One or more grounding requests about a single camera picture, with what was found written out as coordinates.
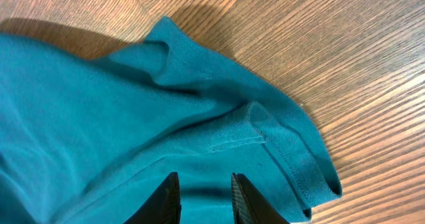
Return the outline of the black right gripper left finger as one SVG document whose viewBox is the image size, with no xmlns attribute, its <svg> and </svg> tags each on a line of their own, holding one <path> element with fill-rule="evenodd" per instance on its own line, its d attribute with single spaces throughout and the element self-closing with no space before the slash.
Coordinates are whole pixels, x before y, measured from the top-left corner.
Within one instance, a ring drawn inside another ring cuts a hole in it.
<svg viewBox="0 0 425 224">
<path fill-rule="evenodd" d="M 177 172 L 171 172 L 124 224 L 180 224 L 181 198 Z"/>
</svg>

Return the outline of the blue polo shirt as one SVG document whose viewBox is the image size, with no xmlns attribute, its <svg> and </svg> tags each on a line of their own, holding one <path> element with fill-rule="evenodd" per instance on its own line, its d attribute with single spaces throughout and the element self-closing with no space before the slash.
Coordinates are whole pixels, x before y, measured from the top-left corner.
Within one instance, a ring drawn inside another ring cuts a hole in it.
<svg viewBox="0 0 425 224">
<path fill-rule="evenodd" d="M 171 172 L 183 223 L 232 223 L 234 172 L 291 222 L 342 195 L 308 115 L 168 17 L 93 60 L 1 35 L 2 223 L 123 223 Z"/>
</svg>

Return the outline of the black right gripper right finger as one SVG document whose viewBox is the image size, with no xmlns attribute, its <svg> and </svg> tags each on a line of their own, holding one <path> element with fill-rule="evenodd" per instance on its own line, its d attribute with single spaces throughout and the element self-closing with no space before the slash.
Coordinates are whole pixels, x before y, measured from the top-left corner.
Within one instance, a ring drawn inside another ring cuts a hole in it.
<svg viewBox="0 0 425 224">
<path fill-rule="evenodd" d="M 231 192 L 235 224 L 289 224 L 244 174 L 232 174 Z"/>
</svg>

